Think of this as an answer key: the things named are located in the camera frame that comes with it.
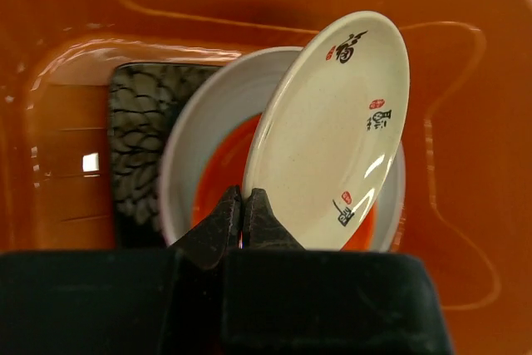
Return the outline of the black square floral plate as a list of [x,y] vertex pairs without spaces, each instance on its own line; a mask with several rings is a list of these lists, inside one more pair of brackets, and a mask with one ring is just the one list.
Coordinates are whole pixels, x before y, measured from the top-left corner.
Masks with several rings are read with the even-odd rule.
[[217,66],[131,62],[110,81],[108,142],[116,242],[161,248],[157,184],[160,158],[189,99]]

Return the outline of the orange round plate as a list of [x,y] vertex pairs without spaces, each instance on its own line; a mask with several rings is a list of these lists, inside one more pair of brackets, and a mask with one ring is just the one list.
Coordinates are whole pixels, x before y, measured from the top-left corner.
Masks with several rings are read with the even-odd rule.
[[[218,204],[228,186],[242,185],[244,169],[261,113],[242,121],[217,145],[209,157],[196,186],[191,226],[205,219]],[[377,206],[373,205],[358,230],[342,250],[369,250],[375,229]]]

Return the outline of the beige round patterned plate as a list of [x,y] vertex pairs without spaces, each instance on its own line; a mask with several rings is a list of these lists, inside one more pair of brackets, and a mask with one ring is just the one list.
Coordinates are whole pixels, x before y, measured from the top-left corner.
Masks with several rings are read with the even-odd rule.
[[406,44],[384,15],[323,29],[285,72],[261,115],[244,195],[262,189],[305,249],[339,250],[373,207],[406,121]]

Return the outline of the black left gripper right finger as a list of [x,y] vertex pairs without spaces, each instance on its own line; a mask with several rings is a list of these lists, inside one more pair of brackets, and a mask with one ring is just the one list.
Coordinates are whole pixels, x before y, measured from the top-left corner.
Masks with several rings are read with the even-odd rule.
[[244,227],[247,246],[224,258],[225,353],[453,353],[419,259],[300,249],[261,189],[246,201]]

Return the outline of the cream white round plate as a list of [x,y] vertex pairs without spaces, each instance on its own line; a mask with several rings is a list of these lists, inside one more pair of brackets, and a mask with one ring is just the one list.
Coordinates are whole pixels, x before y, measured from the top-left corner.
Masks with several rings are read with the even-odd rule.
[[[271,47],[252,52],[219,69],[187,102],[172,127],[160,164],[160,222],[167,244],[192,229],[196,186],[217,145],[242,121],[264,112],[300,51],[300,47]],[[376,205],[369,250],[388,251],[398,231],[405,195],[403,150],[390,158],[377,144],[379,136],[365,128],[337,128],[327,133],[312,126],[306,132],[317,139],[314,147],[324,152],[318,158],[319,173],[338,177],[344,174],[349,158],[356,168],[346,184],[351,204],[339,195],[319,201],[330,208],[332,230],[342,230],[337,212],[348,207],[355,212],[346,228],[351,237]]]

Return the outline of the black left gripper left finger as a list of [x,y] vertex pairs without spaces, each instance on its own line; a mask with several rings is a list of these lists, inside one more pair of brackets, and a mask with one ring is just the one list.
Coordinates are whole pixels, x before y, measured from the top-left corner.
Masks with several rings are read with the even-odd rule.
[[220,353],[222,259],[241,210],[231,186],[168,248],[3,254],[2,353]]

